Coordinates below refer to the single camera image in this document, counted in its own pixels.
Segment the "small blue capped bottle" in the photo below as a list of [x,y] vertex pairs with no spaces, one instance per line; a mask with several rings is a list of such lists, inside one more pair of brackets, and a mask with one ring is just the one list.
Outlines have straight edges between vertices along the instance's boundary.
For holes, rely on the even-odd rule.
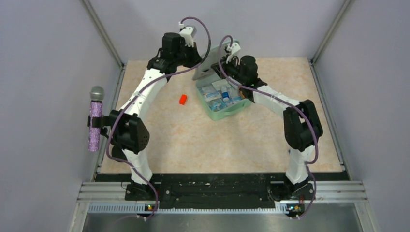
[[221,97],[224,102],[228,101],[230,99],[230,93],[229,93],[230,88],[228,86],[222,86],[221,87]]

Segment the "white gauze packet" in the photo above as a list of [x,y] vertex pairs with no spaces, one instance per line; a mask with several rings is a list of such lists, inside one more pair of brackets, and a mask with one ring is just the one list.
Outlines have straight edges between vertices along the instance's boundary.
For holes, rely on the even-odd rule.
[[218,80],[218,81],[213,82],[213,83],[212,83],[212,86],[213,86],[213,88],[214,88],[216,91],[221,91],[221,89],[222,89],[223,87],[228,88],[230,85],[229,85],[229,83],[228,83],[227,80],[221,79],[221,80]]

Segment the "mint green medicine case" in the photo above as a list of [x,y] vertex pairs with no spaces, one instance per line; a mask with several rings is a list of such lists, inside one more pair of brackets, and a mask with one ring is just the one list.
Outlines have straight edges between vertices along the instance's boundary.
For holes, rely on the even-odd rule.
[[239,96],[238,87],[222,79],[211,68],[218,63],[218,47],[210,50],[206,60],[195,70],[193,80],[198,99],[212,120],[233,116],[251,105]]

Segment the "blue white bagged packet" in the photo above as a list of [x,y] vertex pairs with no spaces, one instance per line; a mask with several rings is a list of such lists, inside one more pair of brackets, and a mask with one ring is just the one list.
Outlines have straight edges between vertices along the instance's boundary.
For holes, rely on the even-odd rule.
[[201,87],[199,88],[199,92],[206,102],[221,98],[221,94],[213,86]]

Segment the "blue cotton swab packet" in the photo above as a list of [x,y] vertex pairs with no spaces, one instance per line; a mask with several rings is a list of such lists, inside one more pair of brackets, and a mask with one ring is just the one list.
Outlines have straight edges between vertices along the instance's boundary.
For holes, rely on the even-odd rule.
[[208,106],[211,111],[217,112],[225,109],[228,105],[221,99],[215,99],[208,103]]

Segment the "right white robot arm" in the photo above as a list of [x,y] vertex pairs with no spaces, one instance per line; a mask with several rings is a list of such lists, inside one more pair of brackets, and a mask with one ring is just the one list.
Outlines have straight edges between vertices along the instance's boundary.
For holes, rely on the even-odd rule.
[[294,100],[273,90],[258,77],[258,65],[253,56],[243,56],[239,62],[223,56],[211,68],[237,87],[244,98],[282,117],[285,140],[291,148],[291,160],[285,173],[289,183],[283,186],[283,192],[287,198],[297,199],[303,193],[301,183],[308,178],[308,165],[318,159],[318,141],[323,135],[314,102]]

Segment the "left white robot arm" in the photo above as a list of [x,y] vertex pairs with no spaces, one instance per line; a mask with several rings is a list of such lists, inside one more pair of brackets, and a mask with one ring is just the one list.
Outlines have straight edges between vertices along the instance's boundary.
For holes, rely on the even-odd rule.
[[147,161],[145,148],[150,134],[144,124],[147,111],[159,91],[173,75],[178,75],[179,66],[187,71],[202,62],[194,35],[183,29],[179,33],[167,32],[162,38],[158,53],[147,64],[144,76],[134,93],[119,110],[112,110],[109,119],[111,132],[106,149],[107,157],[127,164],[132,172],[132,182],[138,184],[136,192],[144,200],[151,199],[155,187],[149,183],[152,171]]

